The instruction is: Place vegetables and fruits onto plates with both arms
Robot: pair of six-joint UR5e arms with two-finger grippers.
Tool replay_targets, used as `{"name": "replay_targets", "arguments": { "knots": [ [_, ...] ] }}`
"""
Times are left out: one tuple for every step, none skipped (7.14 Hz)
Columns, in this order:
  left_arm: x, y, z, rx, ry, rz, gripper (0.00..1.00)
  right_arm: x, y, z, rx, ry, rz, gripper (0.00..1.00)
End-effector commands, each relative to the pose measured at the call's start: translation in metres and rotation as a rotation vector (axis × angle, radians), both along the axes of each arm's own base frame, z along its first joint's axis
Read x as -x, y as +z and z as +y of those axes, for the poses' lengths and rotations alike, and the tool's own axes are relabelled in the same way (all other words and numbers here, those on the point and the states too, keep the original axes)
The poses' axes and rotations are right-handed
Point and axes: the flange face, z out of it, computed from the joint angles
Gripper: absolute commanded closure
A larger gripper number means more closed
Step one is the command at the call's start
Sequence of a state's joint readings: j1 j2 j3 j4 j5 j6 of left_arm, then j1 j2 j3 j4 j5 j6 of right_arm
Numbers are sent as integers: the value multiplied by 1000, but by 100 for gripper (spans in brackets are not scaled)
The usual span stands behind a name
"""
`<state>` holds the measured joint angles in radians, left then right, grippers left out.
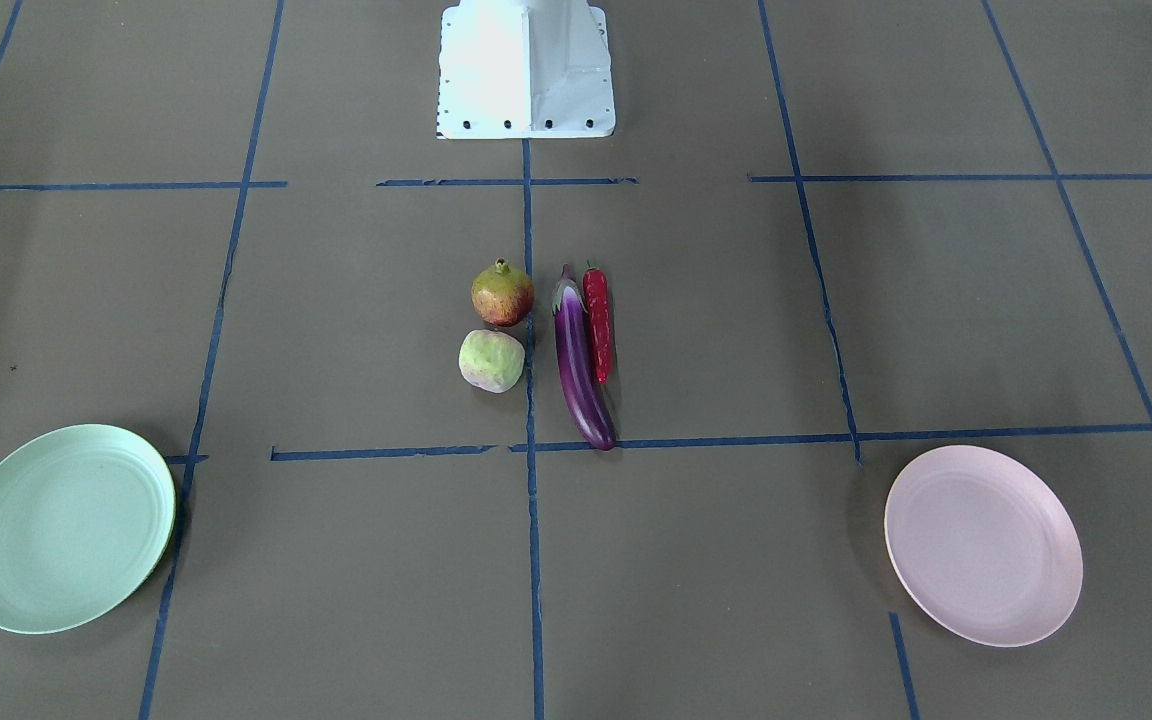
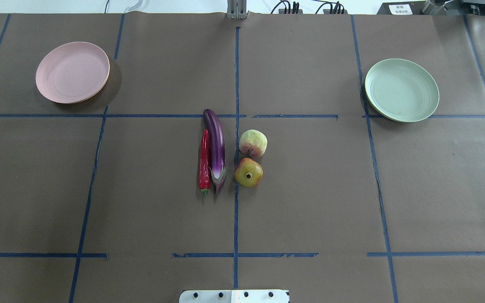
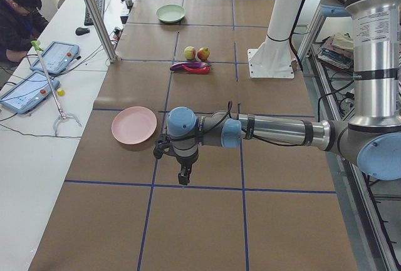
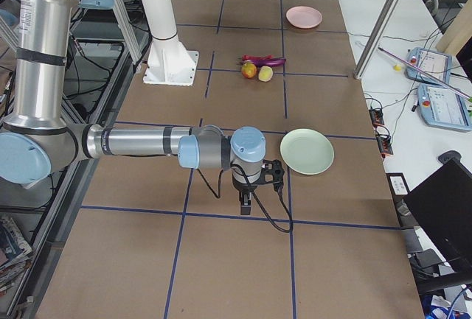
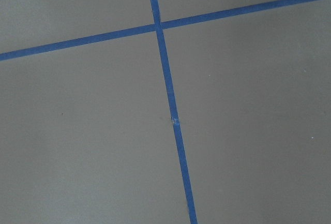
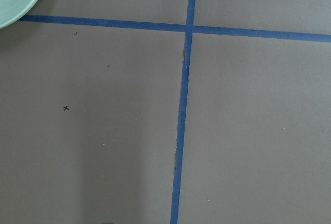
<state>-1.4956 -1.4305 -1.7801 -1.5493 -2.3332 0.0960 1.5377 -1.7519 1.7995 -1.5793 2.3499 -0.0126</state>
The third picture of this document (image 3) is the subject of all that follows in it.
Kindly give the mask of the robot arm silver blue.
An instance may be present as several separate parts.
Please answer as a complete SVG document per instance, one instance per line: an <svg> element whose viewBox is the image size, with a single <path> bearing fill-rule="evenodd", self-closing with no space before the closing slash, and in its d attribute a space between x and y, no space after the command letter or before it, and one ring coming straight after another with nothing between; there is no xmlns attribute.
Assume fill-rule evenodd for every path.
<svg viewBox="0 0 401 271"><path fill-rule="evenodd" d="M253 138L280 146L315 146L342 156L379 180L400 178L399 80L400 0L321 0L324 16L353 21L354 115L348 121L291 120L218 111L198 116L171 110L154 156L174 156L179 183L190 181L199 145L236 148Z"/></svg>

